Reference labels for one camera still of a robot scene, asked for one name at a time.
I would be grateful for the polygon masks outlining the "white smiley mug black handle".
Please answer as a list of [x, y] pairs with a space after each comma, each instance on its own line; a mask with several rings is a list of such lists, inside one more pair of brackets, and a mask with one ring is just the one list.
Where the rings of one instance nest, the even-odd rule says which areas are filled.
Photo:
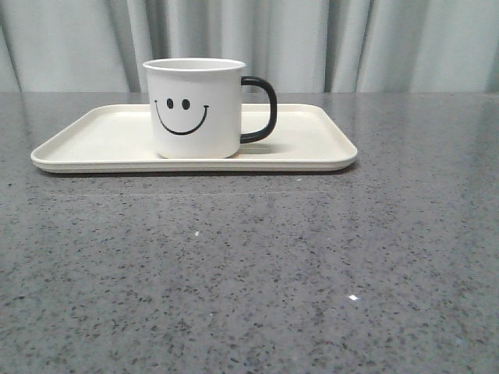
[[[144, 62], [157, 153], [169, 159], [220, 159], [267, 138], [278, 119], [277, 95], [266, 80], [242, 74], [246, 64], [224, 58], [163, 58]], [[267, 124], [242, 132], [242, 87], [268, 97]]]

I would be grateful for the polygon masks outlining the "cream rectangular plastic tray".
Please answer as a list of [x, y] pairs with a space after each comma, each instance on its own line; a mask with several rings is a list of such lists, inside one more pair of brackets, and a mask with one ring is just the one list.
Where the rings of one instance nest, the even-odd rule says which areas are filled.
[[357, 154], [322, 108], [279, 104], [274, 132], [230, 158], [165, 159], [154, 151], [148, 105], [116, 104], [89, 111], [36, 148], [31, 160], [52, 173], [336, 171]]

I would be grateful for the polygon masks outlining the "pale grey curtain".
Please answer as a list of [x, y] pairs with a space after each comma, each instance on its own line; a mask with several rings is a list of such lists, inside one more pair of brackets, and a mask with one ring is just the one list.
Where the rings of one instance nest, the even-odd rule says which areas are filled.
[[4, 1], [4, 92], [144, 92], [156, 58], [280, 93], [495, 92], [495, 1]]

